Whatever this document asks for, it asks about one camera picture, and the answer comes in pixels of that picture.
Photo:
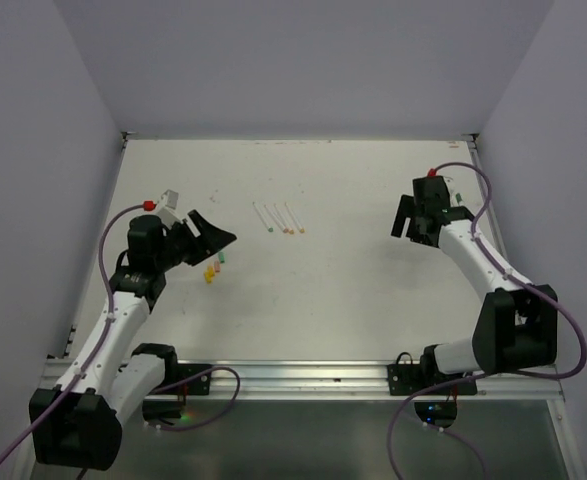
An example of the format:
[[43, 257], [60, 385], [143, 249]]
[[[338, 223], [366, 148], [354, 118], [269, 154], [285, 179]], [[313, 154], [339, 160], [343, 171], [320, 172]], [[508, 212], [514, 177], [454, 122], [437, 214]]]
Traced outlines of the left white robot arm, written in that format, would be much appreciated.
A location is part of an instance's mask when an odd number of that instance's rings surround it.
[[183, 396], [204, 387], [210, 366], [190, 376], [173, 346], [130, 346], [166, 286], [169, 270], [196, 266], [235, 242], [235, 234], [197, 211], [181, 220], [154, 203], [133, 206], [127, 247], [112, 275], [103, 275], [106, 300], [80, 353], [50, 388], [29, 402], [38, 463], [86, 470], [109, 469], [119, 453], [124, 426], [149, 395]]

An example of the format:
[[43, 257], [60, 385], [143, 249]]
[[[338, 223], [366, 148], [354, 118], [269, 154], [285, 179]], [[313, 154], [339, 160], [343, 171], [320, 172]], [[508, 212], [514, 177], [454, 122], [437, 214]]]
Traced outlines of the yellow cap marker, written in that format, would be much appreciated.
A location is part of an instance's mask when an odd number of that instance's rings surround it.
[[275, 210], [275, 213], [279, 217], [279, 221], [282, 223], [282, 225], [284, 227], [284, 231], [290, 235], [293, 235], [295, 233], [295, 228], [292, 226], [291, 222], [284, 215], [283, 210], [278, 206], [277, 203], [275, 203], [273, 205], [273, 208]]
[[288, 203], [285, 203], [285, 208], [287, 210], [287, 213], [289, 214], [295, 228], [297, 229], [297, 231], [301, 234], [305, 233], [305, 227], [303, 226], [302, 222], [300, 221], [299, 217], [297, 216], [294, 208]]

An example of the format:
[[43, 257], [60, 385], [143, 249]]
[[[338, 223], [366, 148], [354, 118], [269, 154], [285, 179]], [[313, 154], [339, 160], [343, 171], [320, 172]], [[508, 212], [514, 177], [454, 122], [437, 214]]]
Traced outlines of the yellow cap marker front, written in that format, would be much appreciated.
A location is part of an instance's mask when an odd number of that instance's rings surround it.
[[278, 206], [277, 203], [275, 203], [273, 205], [273, 208], [275, 210], [275, 213], [279, 217], [279, 221], [282, 223], [282, 225], [284, 227], [284, 231], [290, 235], [293, 235], [295, 233], [295, 228], [292, 226], [291, 222], [284, 215], [283, 210]]

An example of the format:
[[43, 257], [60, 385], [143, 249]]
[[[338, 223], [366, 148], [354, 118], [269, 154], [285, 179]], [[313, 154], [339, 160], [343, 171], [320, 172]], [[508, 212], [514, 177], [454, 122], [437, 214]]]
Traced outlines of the light green cap marker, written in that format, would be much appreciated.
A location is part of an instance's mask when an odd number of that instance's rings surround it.
[[258, 216], [260, 222], [262, 223], [262, 225], [264, 226], [264, 228], [269, 232], [272, 233], [273, 227], [271, 226], [271, 224], [269, 223], [269, 221], [267, 220], [267, 218], [264, 216], [263, 211], [261, 210], [261, 208], [259, 207], [259, 205], [256, 202], [252, 203], [253, 209], [256, 212], [256, 215]]

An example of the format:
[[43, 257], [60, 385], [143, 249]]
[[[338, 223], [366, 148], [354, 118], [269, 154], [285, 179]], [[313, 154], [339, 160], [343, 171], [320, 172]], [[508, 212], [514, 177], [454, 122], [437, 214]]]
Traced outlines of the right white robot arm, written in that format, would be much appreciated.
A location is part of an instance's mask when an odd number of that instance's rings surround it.
[[476, 216], [452, 203], [442, 176], [412, 181], [403, 195], [391, 235], [432, 247], [447, 255], [482, 301], [472, 335], [424, 348], [418, 379], [424, 389], [441, 392], [455, 378], [550, 365], [557, 357], [557, 312], [528, 291], [530, 280], [493, 263], [503, 257], [485, 242]]

